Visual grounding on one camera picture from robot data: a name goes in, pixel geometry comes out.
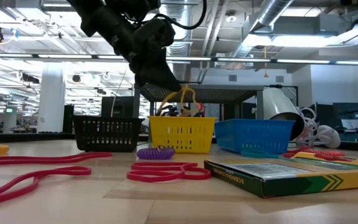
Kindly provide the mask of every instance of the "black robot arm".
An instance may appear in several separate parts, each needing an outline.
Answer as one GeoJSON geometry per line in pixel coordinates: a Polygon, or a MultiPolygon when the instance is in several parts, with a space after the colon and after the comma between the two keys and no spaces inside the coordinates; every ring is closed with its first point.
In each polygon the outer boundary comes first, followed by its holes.
{"type": "Polygon", "coordinates": [[[81,29],[91,37],[98,32],[122,55],[135,73],[135,85],[145,83],[179,91],[181,86],[165,60],[166,48],[173,43],[175,31],[166,19],[152,19],[142,24],[149,10],[160,3],[147,0],[68,0],[82,18],[81,29]]]}

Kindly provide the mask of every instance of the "yellow plastic basket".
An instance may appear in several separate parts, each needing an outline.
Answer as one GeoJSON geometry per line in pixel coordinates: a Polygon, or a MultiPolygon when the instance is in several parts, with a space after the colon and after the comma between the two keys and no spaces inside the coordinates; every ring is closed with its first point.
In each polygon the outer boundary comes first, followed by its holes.
{"type": "Polygon", "coordinates": [[[153,147],[177,153],[209,153],[216,118],[151,116],[153,147]]]}

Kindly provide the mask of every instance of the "crayola crayon box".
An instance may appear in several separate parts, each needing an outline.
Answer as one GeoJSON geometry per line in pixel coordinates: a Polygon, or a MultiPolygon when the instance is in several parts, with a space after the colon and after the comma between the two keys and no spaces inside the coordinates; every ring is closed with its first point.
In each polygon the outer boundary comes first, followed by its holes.
{"type": "Polygon", "coordinates": [[[291,159],[204,161],[212,176],[262,198],[358,188],[358,159],[327,160],[300,152],[291,159]]]}

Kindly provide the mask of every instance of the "shelf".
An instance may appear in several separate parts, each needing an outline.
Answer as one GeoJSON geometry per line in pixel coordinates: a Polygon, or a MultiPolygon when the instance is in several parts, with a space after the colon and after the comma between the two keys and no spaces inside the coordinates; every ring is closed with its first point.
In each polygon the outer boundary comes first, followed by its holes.
{"type": "MultiPolygon", "coordinates": [[[[258,91],[263,91],[264,86],[239,86],[239,85],[189,85],[196,92],[198,103],[225,103],[237,104],[256,96],[258,91]]],[[[172,91],[146,84],[140,89],[140,94],[150,102],[161,102],[172,91]]],[[[173,97],[170,103],[179,103],[181,93],[173,97]]],[[[184,103],[192,103],[192,92],[185,95],[184,103]]]]}

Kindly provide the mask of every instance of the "blue plastic basket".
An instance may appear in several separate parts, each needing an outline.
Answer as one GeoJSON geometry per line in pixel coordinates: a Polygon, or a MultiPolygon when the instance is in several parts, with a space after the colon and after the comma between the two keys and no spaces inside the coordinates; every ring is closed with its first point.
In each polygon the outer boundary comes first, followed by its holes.
{"type": "Polygon", "coordinates": [[[230,119],[215,124],[218,146],[232,152],[283,154],[288,149],[294,121],[230,119]]]}

